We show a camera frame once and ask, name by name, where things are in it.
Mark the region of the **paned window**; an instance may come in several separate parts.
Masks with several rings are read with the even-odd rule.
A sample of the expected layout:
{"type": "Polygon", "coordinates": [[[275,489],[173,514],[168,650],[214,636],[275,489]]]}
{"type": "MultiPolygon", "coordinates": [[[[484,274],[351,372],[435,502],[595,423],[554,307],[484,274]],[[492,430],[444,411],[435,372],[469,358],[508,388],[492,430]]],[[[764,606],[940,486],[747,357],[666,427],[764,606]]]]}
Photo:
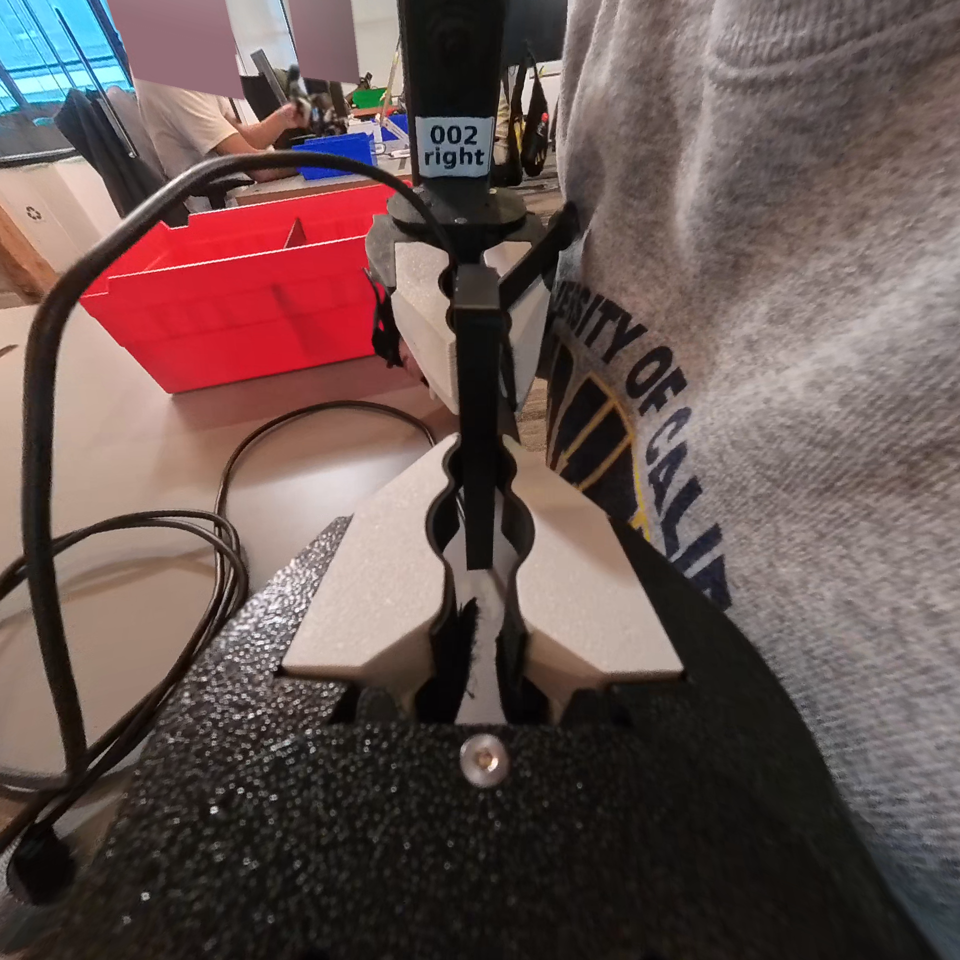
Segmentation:
{"type": "Polygon", "coordinates": [[[108,2],[3,1],[2,162],[65,157],[55,117],[69,92],[133,92],[132,79],[108,2]]]}

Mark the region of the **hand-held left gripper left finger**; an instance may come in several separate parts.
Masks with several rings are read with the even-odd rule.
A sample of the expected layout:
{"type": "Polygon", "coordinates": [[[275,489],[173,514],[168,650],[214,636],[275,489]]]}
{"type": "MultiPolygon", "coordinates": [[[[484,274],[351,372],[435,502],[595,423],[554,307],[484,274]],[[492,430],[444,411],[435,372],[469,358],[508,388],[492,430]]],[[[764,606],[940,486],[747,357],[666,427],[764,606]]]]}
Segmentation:
{"type": "Polygon", "coordinates": [[[426,723],[467,694],[476,599],[458,600],[445,549],[460,528],[457,434],[361,504],[282,660],[300,679],[384,690],[426,723]]]}

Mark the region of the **dark hanging jacket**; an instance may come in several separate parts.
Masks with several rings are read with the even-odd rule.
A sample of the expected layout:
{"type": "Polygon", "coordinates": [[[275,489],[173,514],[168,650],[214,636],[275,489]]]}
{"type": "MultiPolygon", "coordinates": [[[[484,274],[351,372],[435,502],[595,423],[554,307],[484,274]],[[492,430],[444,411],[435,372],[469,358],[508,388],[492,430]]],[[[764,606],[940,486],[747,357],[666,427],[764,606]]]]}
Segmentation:
{"type": "Polygon", "coordinates": [[[124,218],[168,179],[148,150],[114,126],[109,103],[100,94],[73,87],[55,114],[54,125],[99,175],[114,209],[124,218]]]}

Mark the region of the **black usb hub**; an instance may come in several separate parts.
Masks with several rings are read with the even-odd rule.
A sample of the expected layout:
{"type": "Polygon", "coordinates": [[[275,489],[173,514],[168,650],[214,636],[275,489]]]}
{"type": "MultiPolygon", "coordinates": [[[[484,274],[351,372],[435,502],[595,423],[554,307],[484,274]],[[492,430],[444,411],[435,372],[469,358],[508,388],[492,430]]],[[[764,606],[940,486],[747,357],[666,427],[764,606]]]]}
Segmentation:
{"type": "Polygon", "coordinates": [[[498,275],[462,264],[453,282],[465,563],[488,570],[494,560],[499,462],[498,405],[503,319],[498,275]]]}

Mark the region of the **red plastic bin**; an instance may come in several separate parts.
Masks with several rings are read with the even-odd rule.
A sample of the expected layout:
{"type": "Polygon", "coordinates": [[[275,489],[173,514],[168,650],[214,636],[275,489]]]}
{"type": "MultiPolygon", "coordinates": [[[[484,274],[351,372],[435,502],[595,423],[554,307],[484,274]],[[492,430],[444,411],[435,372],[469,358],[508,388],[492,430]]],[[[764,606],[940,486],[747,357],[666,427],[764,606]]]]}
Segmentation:
{"type": "Polygon", "coordinates": [[[366,236],[393,195],[369,183],[160,222],[79,304],[167,394],[372,356],[366,236]]]}

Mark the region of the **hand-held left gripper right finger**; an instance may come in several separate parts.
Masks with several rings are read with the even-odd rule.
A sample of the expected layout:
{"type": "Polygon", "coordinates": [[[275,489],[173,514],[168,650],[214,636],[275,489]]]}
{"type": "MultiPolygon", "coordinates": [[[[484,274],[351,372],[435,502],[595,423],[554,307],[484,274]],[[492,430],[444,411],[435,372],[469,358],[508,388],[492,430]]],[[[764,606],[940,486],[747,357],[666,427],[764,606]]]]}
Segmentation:
{"type": "Polygon", "coordinates": [[[508,722],[557,723],[582,691],[680,680],[681,659],[604,510],[512,438],[498,482],[515,554],[498,636],[508,722]]]}

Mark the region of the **wooden post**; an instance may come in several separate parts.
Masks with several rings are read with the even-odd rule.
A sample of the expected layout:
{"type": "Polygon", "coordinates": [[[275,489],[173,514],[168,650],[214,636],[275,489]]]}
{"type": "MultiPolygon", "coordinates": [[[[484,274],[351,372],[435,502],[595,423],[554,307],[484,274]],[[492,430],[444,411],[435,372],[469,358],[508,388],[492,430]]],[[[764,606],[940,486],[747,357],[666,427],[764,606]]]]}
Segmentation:
{"type": "Polygon", "coordinates": [[[4,206],[1,206],[1,264],[13,287],[32,304],[42,302],[59,279],[4,206]]]}

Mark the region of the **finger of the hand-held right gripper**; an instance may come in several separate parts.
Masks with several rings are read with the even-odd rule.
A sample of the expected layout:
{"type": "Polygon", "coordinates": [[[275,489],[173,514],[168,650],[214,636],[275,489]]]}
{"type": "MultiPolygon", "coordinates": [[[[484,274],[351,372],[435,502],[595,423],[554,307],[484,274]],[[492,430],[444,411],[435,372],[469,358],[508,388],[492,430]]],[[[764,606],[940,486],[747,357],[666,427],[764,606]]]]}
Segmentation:
{"type": "Polygon", "coordinates": [[[546,332],[550,291],[530,285],[510,306],[503,285],[499,295],[504,314],[504,338],[499,349],[498,391],[510,413],[517,413],[537,374],[546,332]]]}
{"type": "Polygon", "coordinates": [[[433,395],[459,415],[457,344],[449,324],[450,296],[441,286],[447,253],[424,242],[393,246],[391,305],[400,339],[433,395]]]}

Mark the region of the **grey printed sweatshirt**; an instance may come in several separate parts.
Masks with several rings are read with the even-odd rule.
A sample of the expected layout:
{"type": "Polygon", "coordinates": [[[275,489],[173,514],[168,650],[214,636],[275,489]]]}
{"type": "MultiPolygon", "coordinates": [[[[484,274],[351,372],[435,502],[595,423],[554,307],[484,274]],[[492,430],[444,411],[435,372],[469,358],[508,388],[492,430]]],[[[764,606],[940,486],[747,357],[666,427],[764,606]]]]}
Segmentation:
{"type": "Polygon", "coordinates": [[[788,692],[958,958],[958,2],[570,2],[550,465],[788,692]]]}

